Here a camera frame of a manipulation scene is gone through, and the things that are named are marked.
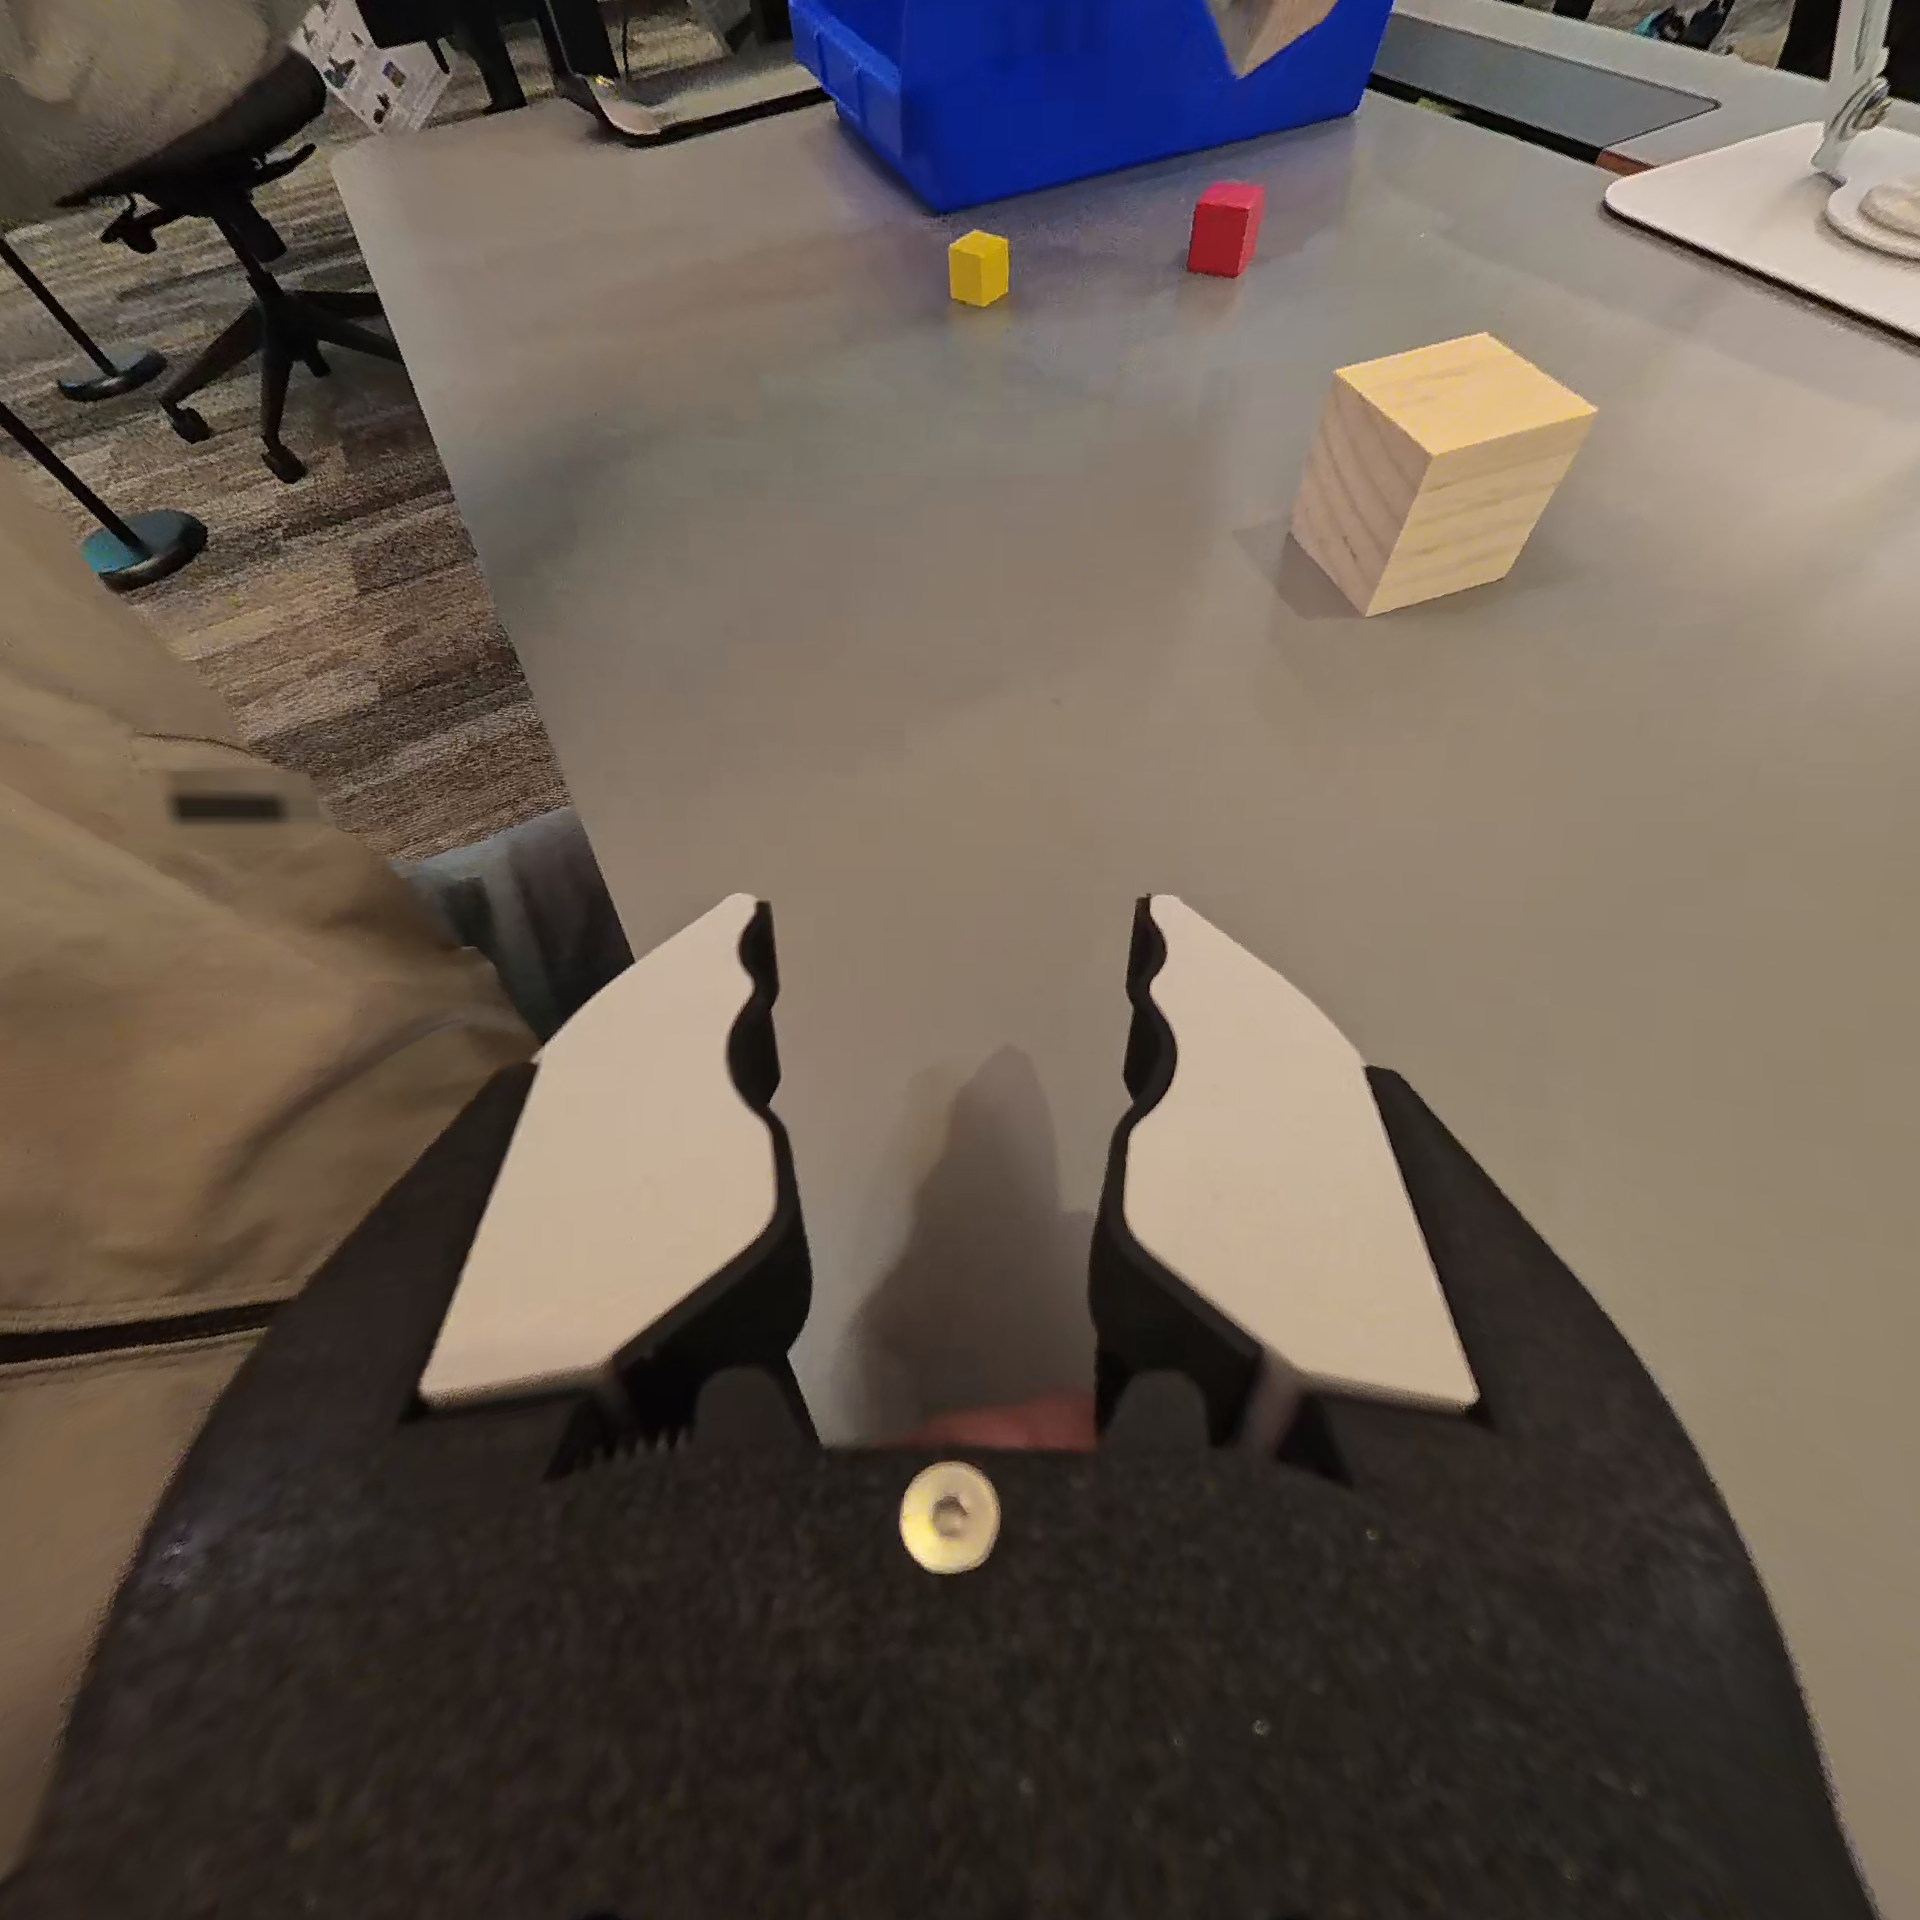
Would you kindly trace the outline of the large wooden cube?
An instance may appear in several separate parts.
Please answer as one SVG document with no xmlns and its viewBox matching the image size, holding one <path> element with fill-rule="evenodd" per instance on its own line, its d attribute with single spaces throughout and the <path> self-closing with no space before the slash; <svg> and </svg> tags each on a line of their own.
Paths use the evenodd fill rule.
<svg viewBox="0 0 1920 1920">
<path fill-rule="evenodd" d="M 1349 364 L 1290 534 L 1363 618 L 1499 584 L 1596 417 L 1485 331 Z"/>
</svg>

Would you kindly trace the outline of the red wooden cube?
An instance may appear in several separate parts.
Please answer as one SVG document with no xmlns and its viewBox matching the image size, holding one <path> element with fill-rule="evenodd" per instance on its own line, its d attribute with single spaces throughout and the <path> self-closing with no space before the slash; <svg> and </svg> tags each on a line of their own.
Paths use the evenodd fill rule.
<svg viewBox="0 0 1920 1920">
<path fill-rule="evenodd" d="M 1266 194 L 1260 182 L 1213 180 L 1192 211 L 1186 272 L 1236 280 L 1254 261 Z"/>
</svg>

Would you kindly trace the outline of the blue plastic bin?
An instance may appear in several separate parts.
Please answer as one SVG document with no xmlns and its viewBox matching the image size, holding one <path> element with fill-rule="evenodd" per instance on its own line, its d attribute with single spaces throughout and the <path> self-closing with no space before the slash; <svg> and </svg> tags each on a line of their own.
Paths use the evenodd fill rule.
<svg viewBox="0 0 1920 1920">
<path fill-rule="evenodd" d="M 1393 13 L 1337 3 L 1236 80 L 1202 3 L 793 3 L 796 57 L 936 211 L 1354 112 Z"/>
</svg>

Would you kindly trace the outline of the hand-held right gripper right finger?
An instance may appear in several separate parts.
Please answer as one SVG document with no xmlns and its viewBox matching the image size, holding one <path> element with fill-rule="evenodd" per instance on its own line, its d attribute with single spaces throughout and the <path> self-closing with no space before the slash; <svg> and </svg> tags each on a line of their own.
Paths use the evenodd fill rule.
<svg viewBox="0 0 1920 1920">
<path fill-rule="evenodd" d="M 1472 1410 L 1355 1045 L 1178 896 L 1137 901 L 1128 953 L 1128 1107 L 1090 1242 L 1097 1420 L 1150 1374 L 1184 1376 L 1205 1424 L 1292 1424 L 1307 1396 Z"/>
</svg>

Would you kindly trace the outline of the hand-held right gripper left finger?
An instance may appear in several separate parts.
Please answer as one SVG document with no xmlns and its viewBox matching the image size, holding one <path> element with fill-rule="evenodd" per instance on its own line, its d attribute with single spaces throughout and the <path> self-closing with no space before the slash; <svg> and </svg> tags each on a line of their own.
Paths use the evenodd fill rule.
<svg viewBox="0 0 1920 1920">
<path fill-rule="evenodd" d="M 427 1409 L 588 1395 L 685 1420 L 725 1372 L 790 1384 L 811 1269 L 777 996 L 773 908 L 728 896 L 541 1045 L 419 1378 Z"/>
</svg>

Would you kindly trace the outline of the medium wooden cube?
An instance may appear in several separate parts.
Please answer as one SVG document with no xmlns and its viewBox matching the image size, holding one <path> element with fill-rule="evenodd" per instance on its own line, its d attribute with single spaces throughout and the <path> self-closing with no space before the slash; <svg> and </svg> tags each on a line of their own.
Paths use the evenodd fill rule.
<svg viewBox="0 0 1920 1920">
<path fill-rule="evenodd" d="M 1337 3 L 1208 3 L 1224 57 L 1236 80 L 1315 32 Z"/>
</svg>

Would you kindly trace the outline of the white folding stand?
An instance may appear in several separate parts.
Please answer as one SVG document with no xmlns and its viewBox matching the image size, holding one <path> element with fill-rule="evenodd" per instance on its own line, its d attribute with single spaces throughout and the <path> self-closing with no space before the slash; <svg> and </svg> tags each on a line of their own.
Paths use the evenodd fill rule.
<svg viewBox="0 0 1920 1920">
<path fill-rule="evenodd" d="M 1723 268 L 1918 346 L 1918 139 L 1883 75 L 1813 123 L 1616 180 L 1604 211 Z"/>
</svg>

